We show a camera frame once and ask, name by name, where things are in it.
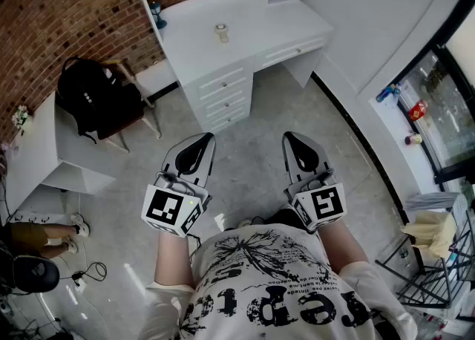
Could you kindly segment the red box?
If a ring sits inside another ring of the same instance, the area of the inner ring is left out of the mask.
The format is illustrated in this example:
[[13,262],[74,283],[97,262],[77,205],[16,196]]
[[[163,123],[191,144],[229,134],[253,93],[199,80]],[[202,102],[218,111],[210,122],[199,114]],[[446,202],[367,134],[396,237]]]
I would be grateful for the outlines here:
[[427,112],[428,104],[423,100],[420,99],[410,110],[409,110],[409,118],[411,121],[415,122],[421,119]]

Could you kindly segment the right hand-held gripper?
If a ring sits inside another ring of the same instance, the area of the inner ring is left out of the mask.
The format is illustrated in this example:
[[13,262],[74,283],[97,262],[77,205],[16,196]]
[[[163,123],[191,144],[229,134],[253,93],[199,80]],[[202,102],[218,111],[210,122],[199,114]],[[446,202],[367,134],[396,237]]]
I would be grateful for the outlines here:
[[337,183],[324,148],[311,138],[286,131],[284,160],[291,185],[284,190],[309,234],[347,214],[342,183]]

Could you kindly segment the black bag with white logo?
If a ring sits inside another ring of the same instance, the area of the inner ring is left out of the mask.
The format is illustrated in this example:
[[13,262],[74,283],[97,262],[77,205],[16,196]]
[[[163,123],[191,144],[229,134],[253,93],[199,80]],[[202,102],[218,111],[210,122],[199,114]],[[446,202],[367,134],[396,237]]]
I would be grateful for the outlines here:
[[59,284],[59,280],[57,265],[46,258],[19,255],[13,260],[13,283],[23,292],[49,292]]

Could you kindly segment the person's left forearm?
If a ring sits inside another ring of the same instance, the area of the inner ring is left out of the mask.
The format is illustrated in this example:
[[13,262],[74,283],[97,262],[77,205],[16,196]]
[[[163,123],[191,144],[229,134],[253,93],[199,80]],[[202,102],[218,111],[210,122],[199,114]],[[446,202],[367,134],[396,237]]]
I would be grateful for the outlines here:
[[187,238],[159,232],[154,281],[164,286],[186,285],[194,288]]

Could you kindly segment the black metal drying rack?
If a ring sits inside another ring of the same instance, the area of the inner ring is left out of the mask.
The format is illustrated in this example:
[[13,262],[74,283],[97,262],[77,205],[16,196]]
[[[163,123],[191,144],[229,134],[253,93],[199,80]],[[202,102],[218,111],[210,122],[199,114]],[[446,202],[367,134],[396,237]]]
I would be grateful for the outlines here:
[[396,297],[403,305],[439,310],[447,316],[465,300],[475,273],[475,214],[471,209],[455,208],[448,213],[457,226],[448,258],[421,253],[413,247],[416,239],[404,233],[404,240],[385,259],[376,262],[402,281]]

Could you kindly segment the pale yellow cloth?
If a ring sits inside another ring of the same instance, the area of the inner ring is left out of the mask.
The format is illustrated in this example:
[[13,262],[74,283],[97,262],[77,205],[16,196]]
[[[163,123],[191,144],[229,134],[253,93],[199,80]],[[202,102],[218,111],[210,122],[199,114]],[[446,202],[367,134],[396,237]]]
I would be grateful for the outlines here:
[[416,239],[413,247],[431,258],[448,258],[457,226],[451,213],[418,211],[413,223],[407,223],[402,232]]

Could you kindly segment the grey cloth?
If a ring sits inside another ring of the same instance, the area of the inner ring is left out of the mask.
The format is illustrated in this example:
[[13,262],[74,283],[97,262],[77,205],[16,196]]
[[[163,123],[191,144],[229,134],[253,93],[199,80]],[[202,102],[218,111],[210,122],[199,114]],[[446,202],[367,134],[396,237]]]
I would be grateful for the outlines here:
[[457,192],[417,194],[406,199],[403,207],[405,211],[444,209],[446,212],[451,212],[459,196],[460,193]]

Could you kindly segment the wooden chair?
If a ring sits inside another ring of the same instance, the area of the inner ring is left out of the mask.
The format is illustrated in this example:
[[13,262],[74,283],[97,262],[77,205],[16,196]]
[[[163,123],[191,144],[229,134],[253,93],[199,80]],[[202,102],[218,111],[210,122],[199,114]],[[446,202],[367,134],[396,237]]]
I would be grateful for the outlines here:
[[102,118],[96,131],[98,139],[129,153],[122,130],[142,121],[159,140],[162,133],[154,104],[144,94],[145,89],[137,76],[122,60],[106,60],[102,66],[106,74],[111,71],[108,79],[112,83],[112,91],[106,96],[105,107],[101,110]]

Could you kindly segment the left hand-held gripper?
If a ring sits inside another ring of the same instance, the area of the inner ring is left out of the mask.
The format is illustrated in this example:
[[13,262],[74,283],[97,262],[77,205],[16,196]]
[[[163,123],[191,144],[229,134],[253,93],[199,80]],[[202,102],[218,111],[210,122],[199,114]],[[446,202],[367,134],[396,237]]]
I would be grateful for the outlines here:
[[142,220],[170,235],[184,238],[190,234],[212,199],[204,186],[211,174],[215,146],[213,133],[202,133],[168,151],[164,172],[159,171],[155,183],[147,187]]

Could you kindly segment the white desk with drawers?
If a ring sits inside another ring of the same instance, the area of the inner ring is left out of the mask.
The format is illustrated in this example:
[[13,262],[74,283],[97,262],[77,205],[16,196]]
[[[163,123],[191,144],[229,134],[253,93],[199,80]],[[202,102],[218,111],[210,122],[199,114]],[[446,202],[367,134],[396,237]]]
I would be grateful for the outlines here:
[[[305,86],[332,28],[302,1],[191,0],[164,11],[160,44],[203,131],[249,116],[254,76],[282,64]],[[216,24],[229,28],[222,43]]]

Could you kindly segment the blue bottles on sill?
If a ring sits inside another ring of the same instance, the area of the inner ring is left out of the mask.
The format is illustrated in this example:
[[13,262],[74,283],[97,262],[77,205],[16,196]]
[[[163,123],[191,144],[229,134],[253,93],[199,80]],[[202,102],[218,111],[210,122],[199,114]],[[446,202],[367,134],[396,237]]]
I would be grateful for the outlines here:
[[399,96],[401,94],[401,88],[399,84],[391,84],[385,87],[377,96],[376,101],[381,103],[385,101],[387,98],[391,98],[392,101],[397,103],[399,100]]

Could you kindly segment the black backpack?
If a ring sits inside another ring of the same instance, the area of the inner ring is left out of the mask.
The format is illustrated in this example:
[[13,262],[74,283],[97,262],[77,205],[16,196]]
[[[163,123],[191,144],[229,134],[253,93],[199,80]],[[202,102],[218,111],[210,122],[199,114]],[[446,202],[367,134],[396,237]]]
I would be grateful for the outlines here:
[[70,57],[59,76],[59,105],[76,120],[78,134],[95,132],[106,140],[144,117],[142,97],[131,83],[124,85],[117,73],[92,59]]

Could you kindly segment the person's right forearm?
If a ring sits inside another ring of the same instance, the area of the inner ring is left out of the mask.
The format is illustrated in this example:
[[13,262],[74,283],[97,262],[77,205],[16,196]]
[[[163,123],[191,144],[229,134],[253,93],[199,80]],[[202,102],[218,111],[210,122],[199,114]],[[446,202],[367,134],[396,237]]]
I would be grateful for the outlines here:
[[343,220],[322,226],[318,235],[334,273],[339,275],[346,266],[354,263],[369,263],[361,245]]

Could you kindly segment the small flower vase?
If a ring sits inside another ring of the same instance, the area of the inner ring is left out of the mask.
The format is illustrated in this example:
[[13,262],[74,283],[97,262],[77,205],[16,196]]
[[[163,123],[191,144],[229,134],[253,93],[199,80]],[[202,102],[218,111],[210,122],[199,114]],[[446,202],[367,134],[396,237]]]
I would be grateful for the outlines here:
[[21,131],[28,131],[33,123],[33,115],[26,105],[19,105],[12,116],[14,127]]

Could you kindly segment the person's white printed t-shirt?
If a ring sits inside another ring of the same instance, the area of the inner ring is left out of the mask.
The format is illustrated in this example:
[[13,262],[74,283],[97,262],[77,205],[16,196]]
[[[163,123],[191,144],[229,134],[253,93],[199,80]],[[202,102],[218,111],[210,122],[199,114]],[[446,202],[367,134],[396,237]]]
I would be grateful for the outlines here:
[[377,269],[334,273],[318,232],[242,226],[189,260],[194,288],[154,281],[138,340],[416,340],[416,322]]

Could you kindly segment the white side table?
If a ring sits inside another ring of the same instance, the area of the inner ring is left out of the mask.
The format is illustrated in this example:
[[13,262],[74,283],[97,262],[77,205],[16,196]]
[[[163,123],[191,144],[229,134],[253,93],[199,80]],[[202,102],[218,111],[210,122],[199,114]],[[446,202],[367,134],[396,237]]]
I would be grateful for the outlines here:
[[112,183],[125,155],[104,143],[94,144],[77,134],[76,122],[51,94],[12,142],[7,156],[4,215],[13,214],[40,185],[96,194]]

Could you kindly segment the black framed window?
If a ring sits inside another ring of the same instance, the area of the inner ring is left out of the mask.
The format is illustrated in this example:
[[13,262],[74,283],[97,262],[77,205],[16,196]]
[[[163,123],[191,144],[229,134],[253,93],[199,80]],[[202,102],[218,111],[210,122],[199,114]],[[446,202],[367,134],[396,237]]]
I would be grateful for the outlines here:
[[440,189],[475,189],[475,0],[461,1],[396,77],[400,108],[423,116],[410,125]]

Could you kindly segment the person's black shorts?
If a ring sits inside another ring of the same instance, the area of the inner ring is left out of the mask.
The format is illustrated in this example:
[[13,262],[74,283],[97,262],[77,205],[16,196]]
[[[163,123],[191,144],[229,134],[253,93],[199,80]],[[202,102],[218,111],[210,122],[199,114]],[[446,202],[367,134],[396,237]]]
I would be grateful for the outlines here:
[[297,228],[300,220],[296,213],[289,208],[280,209],[270,218],[254,218],[253,225],[283,224]]

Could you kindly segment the teal lantern ornament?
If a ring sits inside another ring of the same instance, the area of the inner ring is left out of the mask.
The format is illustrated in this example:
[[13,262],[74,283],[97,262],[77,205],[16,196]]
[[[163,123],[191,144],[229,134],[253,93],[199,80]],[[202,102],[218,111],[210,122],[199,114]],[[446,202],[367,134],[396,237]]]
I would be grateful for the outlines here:
[[152,3],[150,3],[149,9],[151,11],[152,18],[154,19],[157,28],[159,30],[163,29],[167,25],[167,21],[160,17],[161,3],[153,1]]

